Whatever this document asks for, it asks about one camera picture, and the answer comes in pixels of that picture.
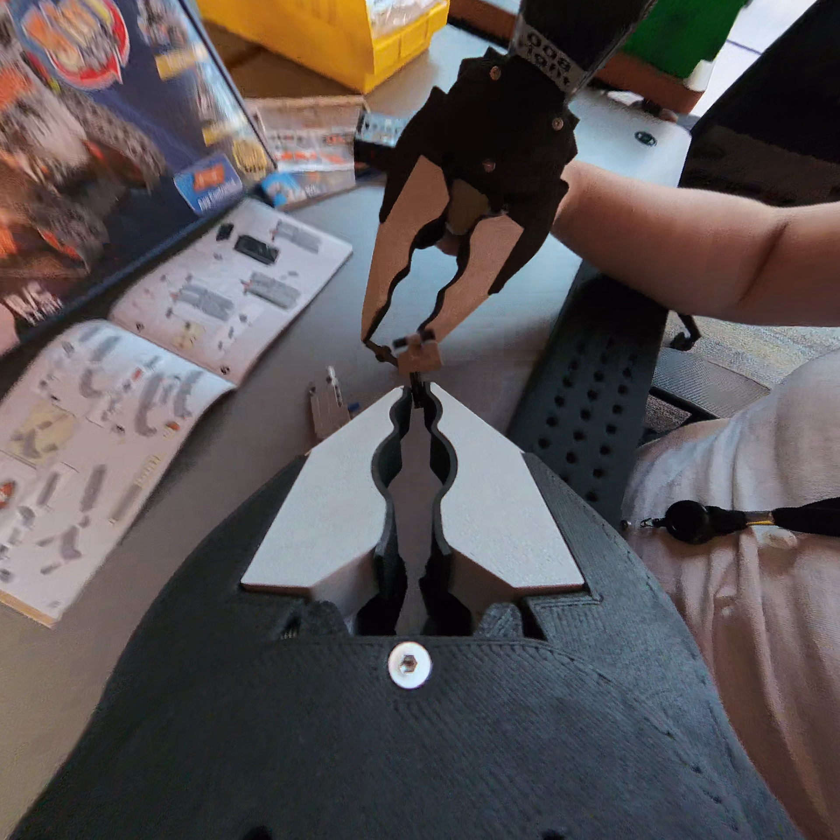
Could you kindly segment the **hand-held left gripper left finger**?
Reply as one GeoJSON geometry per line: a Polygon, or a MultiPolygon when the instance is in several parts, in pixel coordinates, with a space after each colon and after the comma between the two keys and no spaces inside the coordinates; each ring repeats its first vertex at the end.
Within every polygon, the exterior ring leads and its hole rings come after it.
{"type": "Polygon", "coordinates": [[[360,634],[393,634],[406,595],[389,486],[403,467],[412,395],[392,389],[306,457],[241,579],[330,602],[360,634]]]}

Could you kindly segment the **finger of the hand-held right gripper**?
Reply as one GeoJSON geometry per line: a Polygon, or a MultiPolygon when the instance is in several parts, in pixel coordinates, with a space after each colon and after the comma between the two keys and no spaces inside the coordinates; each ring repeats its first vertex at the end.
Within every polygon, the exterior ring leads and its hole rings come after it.
{"type": "Polygon", "coordinates": [[[417,237],[445,217],[448,205],[444,171],[419,156],[377,229],[361,313],[361,338],[367,348],[378,348],[375,331],[391,305],[396,284],[411,269],[417,237]]]}
{"type": "Polygon", "coordinates": [[[466,263],[438,294],[420,333],[446,338],[490,296],[502,268],[522,236],[522,226],[507,215],[485,217],[472,229],[465,245],[466,263]]]}

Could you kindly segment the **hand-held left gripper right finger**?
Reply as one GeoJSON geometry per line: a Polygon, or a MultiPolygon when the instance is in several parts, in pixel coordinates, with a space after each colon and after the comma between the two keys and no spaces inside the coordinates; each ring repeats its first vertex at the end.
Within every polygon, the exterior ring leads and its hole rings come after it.
{"type": "Polygon", "coordinates": [[[438,384],[419,395],[440,482],[419,582],[428,628],[469,634],[495,604],[583,593],[584,575],[520,447],[438,384]]]}

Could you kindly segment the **small grey connector block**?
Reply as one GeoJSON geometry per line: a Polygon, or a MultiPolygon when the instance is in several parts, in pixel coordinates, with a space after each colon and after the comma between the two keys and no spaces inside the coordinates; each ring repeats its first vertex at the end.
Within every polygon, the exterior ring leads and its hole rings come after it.
{"type": "Polygon", "coordinates": [[[410,333],[388,345],[372,339],[364,339],[363,344],[379,362],[393,365],[401,375],[436,371],[442,364],[436,335],[431,329],[410,333]]]}

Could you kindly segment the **person's right forearm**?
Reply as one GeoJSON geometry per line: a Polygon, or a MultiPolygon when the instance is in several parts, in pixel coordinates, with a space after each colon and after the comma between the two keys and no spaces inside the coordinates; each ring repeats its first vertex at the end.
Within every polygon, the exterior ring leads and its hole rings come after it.
{"type": "Polygon", "coordinates": [[[553,235],[664,308],[774,327],[839,325],[839,206],[775,207],[569,163],[553,235]]]}

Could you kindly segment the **black battery box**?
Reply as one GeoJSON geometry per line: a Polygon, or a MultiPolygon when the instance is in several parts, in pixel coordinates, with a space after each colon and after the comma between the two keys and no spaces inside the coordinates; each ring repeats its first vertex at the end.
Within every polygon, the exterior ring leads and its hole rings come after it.
{"type": "Polygon", "coordinates": [[[409,119],[363,110],[353,134],[353,166],[357,182],[387,175],[394,149],[409,119]]]}

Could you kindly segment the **black perforated office chair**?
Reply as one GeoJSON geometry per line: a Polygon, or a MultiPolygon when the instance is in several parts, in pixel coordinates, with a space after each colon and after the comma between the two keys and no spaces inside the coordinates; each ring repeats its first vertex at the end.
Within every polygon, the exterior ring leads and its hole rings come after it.
{"type": "Polygon", "coordinates": [[[507,436],[616,529],[649,396],[684,424],[730,418],[770,389],[693,347],[697,323],[663,346],[669,312],[587,262],[578,269],[507,436]]]}

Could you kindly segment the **green plastic bin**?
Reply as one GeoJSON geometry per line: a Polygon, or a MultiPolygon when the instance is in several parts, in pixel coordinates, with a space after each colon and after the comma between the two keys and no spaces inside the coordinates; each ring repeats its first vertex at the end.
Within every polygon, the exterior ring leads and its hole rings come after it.
{"type": "Polygon", "coordinates": [[[746,1],[657,1],[627,38],[622,52],[665,74],[687,79],[712,62],[746,1]]]}

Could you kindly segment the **black badge reel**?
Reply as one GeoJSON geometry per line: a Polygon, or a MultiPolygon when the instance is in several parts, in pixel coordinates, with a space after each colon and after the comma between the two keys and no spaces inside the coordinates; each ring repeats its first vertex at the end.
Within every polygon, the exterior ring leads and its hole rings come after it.
{"type": "Polygon", "coordinates": [[[704,506],[693,500],[680,500],[661,516],[638,521],[621,520],[618,530],[660,529],[682,543],[700,545],[750,528],[776,525],[771,511],[728,510],[704,506]]]}

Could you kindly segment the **yellow plastic bin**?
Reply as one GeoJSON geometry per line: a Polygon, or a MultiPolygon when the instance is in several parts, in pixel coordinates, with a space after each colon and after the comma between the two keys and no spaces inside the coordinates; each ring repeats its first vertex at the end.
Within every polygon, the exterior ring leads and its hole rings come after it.
{"type": "Polygon", "coordinates": [[[199,1],[216,26],[359,93],[422,55],[449,2],[199,1]]]}

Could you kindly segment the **open instruction booklet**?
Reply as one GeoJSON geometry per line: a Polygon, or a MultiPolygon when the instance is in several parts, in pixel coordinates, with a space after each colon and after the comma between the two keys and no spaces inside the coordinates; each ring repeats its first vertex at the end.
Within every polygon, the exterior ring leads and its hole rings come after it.
{"type": "Polygon", "coordinates": [[[2,400],[2,604],[53,626],[194,426],[351,258],[253,198],[69,327],[2,400]]]}

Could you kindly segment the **blue building kit box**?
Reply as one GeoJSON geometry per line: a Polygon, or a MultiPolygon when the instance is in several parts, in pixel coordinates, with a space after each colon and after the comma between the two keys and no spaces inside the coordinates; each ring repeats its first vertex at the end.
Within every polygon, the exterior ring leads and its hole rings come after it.
{"type": "Polygon", "coordinates": [[[195,2],[2,1],[2,355],[271,164],[195,2]]]}

